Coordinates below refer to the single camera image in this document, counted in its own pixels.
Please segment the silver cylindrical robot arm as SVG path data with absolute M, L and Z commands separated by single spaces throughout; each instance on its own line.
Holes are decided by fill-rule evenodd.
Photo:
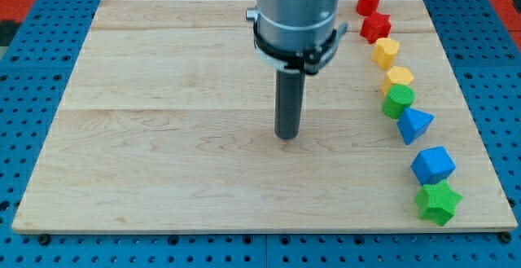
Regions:
M 334 57 L 348 25 L 335 28 L 339 0 L 256 0 L 246 18 L 253 23 L 256 53 L 288 73 L 317 74 Z

